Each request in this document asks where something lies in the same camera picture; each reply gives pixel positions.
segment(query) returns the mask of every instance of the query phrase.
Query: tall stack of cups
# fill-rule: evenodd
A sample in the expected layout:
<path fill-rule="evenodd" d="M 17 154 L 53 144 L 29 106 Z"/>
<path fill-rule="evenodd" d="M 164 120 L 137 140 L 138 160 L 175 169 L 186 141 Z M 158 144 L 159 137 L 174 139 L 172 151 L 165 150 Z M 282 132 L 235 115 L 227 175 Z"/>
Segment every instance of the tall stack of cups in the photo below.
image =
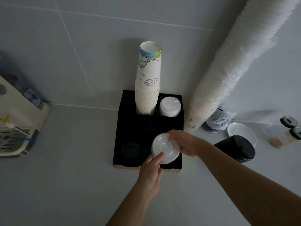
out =
<path fill-rule="evenodd" d="M 136 112 L 152 115 L 160 91 L 161 45 L 146 41 L 140 45 L 139 64 L 135 81 Z"/>

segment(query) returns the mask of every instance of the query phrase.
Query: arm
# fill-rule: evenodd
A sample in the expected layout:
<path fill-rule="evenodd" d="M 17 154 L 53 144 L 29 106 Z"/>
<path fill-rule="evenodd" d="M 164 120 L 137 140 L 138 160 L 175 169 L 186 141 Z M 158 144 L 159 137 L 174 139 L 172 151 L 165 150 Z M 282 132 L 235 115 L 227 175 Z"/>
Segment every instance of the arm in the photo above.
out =
<path fill-rule="evenodd" d="M 164 153 L 161 152 L 155 158 L 150 155 L 145 160 L 140 168 L 136 184 L 113 214 L 107 226 L 142 224 L 149 203 L 159 191 L 160 178 L 163 173 L 160 169 L 160 162 L 163 156 Z"/>
<path fill-rule="evenodd" d="M 301 198 L 265 176 L 235 161 L 209 142 L 171 130 L 182 153 L 198 156 L 251 225 L 299 225 Z"/>

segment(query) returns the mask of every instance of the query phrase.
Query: hand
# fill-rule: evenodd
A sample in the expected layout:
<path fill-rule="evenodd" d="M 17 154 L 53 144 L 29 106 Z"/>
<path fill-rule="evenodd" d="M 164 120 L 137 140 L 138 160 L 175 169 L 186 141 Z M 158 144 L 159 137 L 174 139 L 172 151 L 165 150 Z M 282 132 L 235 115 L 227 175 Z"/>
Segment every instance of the hand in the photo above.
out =
<path fill-rule="evenodd" d="M 144 189 L 146 195 L 153 198 L 159 191 L 160 178 L 163 169 L 160 168 L 160 162 L 164 153 L 161 152 L 155 158 L 149 155 L 145 162 L 141 165 L 137 185 Z"/>
<path fill-rule="evenodd" d="M 181 153 L 188 155 L 188 156 L 197 156 L 198 150 L 200 148 L 200 145 L 202 142 L 205 142 L 205 140 L 198 138 L 196 136 L 193 136 L 192 134 L 189 134 L 187 132 L 184 132 L 182 130 L 170 130 L 167 132 L 170 134 L 169 140 L 177 140 L 181 146 Z"/>

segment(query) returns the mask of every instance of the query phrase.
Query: gray countertop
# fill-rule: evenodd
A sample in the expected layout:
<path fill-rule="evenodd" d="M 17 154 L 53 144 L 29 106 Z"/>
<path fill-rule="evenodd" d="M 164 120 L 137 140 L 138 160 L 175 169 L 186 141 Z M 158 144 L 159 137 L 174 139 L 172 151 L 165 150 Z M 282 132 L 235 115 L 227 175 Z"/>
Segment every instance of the gray countertop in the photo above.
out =
<path fill-rule="evenodd" d="M 138 170 L 112 166 L 117 110 L 52 106 L 31 152 L 0 159 L 0 224 L 104 225 L 137 180 Z M 273 148 L 264 124 L 245 123 L 256 137 L 245 165 L 301 195 L 300 143 Z M 226 131 L 194 135 L 211 143 Z M 164 172 L 144 225 L 249 225 L 199 158 Z"/>

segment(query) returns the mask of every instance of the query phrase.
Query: black organizer box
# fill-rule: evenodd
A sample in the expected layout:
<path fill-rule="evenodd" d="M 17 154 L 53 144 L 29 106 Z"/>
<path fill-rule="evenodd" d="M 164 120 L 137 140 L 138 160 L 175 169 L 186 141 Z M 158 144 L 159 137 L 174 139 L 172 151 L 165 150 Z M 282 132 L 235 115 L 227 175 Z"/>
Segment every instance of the black organizer box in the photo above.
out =
<path fill-rule="evenodd" d="M 181 102 L 181 111 L 177 117 L 159 115 L 159 105 L 165 97 L 175 97 Z M 118 121 L 114 148 L 114 167 L 138 168 L 151 154 L 153 139 L 171 129 L 183 130 L 184 110 L 181 95 L 159 94 L 154 115 L 136 114 L 135 91 L 124 90 L 118 111 Z M 182 154 L 161 168 L 179 171 L 182 169 Z"/>

